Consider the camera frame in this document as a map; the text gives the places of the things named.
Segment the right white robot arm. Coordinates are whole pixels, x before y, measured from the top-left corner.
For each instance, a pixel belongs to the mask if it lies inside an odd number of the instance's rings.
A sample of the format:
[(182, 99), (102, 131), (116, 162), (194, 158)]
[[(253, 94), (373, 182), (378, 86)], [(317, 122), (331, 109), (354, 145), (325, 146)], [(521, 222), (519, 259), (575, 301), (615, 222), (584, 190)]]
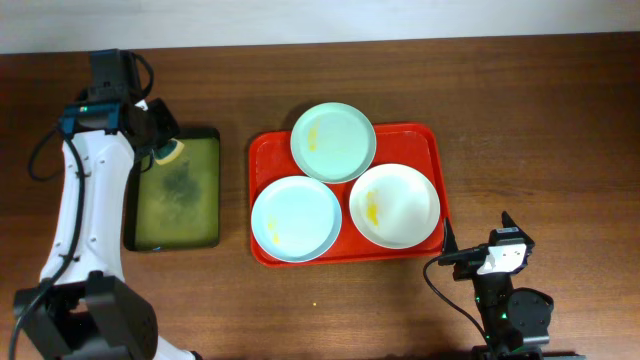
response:
[(486, 243), (460, 250), (445, 220), (443, 252), (437, 263), (451, 265), (455, 281), (473, 284), (485, 341), (472, 348), (473, 359), (541, 359), (541, 347), (550, 342), (554, 301), (540, 291), (513, 286), (512, 277), (528, 265), (535, 242), (507, 212), (501, 214), (501, 222)]

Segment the light blue plate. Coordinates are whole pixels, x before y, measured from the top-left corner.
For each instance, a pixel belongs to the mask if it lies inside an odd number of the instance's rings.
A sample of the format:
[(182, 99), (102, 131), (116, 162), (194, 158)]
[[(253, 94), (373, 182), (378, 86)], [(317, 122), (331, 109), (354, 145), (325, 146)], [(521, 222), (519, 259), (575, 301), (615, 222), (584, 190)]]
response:
[(303, 263), (326, 253), (342, 226), (336, 195), (318, 180), (288, 176), (260, 192), (251, 211), (251, 230), (271, 257)]

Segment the white plate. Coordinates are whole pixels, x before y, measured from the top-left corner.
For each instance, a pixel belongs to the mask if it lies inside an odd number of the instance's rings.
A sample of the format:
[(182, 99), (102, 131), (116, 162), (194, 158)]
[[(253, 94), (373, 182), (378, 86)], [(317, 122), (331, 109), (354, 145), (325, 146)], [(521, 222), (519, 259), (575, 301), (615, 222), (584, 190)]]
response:
[(357, 230), (371, 243), (402, 250), (426, 241), (440, 219), (440, 199), (432, 182), (418, 170), (382, 164), (363, 173), (349, 196)]

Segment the light green plate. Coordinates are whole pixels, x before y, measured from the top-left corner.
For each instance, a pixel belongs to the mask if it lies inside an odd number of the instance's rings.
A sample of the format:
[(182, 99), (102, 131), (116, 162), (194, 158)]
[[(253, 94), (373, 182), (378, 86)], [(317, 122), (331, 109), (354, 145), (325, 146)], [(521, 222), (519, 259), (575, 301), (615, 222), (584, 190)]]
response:
[(328, 184), (351, 181), (364, 173), (376, 154), (372, 123), (357, 108), (326, 102), (306, 110), (295, 122), (290, 149), (300, 170)]

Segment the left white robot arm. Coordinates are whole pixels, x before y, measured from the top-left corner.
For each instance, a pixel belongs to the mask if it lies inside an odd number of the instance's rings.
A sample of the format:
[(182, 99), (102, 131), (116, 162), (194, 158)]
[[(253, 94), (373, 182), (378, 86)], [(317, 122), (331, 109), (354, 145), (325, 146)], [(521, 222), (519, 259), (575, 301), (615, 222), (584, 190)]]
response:
[(184, 146), (161, 99), (140, 81), (132, 51), (90, 55), (92, 83), (51, 130), (62, 139), (64, 184), (56, 233), (37, 286), (14, 296), (8, 345), (25, 334), (45, 359), (196, 359), (163, 337), (152, 305), (125, 282), (121, 236), (135, 163), (175, 160)]

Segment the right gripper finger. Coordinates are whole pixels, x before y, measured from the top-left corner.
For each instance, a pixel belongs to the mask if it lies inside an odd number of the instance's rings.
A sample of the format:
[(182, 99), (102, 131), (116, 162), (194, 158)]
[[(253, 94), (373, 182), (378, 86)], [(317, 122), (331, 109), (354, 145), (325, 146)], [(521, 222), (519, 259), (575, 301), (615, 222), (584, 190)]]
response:
[(455, 234), (448, 218), (443, 220), (444, 225), (444, 240), (443, 240), (443, 254), (451, 254), (459, 251), (458, 245), (455, 239)]
[(507, 211), (503, 211), (501, 213), (501, 223), (503, 228), (516, 228), (518, 229), (518, 225), (512, 219), (512, 217), (508, 214)]

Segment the green and yellow sponge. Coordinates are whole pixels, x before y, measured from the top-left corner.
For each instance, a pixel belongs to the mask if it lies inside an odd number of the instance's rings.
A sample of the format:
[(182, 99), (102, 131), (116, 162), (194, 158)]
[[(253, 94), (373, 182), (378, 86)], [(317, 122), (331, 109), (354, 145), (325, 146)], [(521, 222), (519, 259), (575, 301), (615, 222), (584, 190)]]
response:
[(170, 139), (165, 145), (153, 151), (154, 161), (158, 165), (165, 165), (180, 156), (184, 144), (177, 139)]

